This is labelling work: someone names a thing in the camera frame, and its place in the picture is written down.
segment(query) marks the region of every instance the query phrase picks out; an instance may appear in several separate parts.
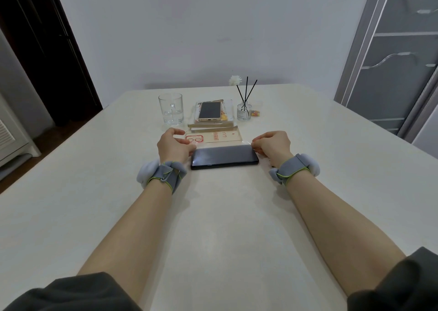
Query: wooden floor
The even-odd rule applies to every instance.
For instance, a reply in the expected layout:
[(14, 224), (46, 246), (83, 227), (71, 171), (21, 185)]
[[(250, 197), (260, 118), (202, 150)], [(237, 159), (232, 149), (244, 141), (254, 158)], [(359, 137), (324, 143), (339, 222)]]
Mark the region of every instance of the wooden floor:
[(52, 150), (57, 148), (73, 133), (78, 131), (87, 121), (71, 121), (69, 124), (45, 131), (41, 136), (36, 137), (33, 141), (36, 147), (41, 151), (41, 156), (31, 158), (15, 169), (11, 174), (0, 181), (0, 193), (15, 183), (22, 175), (27, 173), (38, 162), (45, 158)]

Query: smartphone screen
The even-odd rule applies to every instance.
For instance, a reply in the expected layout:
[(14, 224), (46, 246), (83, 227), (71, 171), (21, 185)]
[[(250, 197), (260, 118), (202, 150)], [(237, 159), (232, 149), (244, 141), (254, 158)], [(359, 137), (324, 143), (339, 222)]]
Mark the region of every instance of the smartphone screen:
[(220, 118), (221, 103), (220, 102), (203, 102), (201, 111), (199, 112), (200, 119)]
[(199, 148), (192, 155), (191, 169), (232, 167), (258, 164), (257, 154), (251, 145)]

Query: table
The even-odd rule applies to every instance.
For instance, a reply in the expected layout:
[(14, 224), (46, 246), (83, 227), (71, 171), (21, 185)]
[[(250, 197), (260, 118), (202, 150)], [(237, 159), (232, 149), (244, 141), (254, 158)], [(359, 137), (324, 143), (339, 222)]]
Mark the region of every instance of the table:
[[(166, 129), (158, 95), (232, 98), (233, 87), (123, 94), (0, 195), (0, 308), (75, 275), (141, 192), (143, 162)], [(438, 160), (301, 85), (257, 86), (261, 116), (244, 140), (288, 132), (293, 153), (319, 161), (319, 180), (405, 253), (438, 251)], [(153, 277), (152, 310), (342, 310), (345, 297), (284, 188), (258, 166), (191, 171), (174, 195)]]

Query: wall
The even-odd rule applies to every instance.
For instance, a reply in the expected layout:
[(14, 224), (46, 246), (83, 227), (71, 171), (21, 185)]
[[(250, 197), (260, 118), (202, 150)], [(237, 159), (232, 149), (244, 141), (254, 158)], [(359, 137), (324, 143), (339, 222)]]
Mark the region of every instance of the wall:
[(298, 82), (333, 98), (366, 0), (61, 0), (103, 106), (132, 89)]
[(432, 112), (412, 144), (438, 159), (438, 106)]
[(0, 93), (31, 138), (53, 126), (52, 118), (1, 30)]

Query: water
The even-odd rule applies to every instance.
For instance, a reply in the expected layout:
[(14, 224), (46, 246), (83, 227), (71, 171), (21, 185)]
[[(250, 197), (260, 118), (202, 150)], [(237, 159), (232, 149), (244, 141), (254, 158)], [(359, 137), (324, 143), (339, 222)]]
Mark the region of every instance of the water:
[(164, 122), (167, 125), (178, 125), (184, 120), (184, 113), (182, 110), (175, 110), (172, 116), (172, 111), (166, 111), (163, 113)]

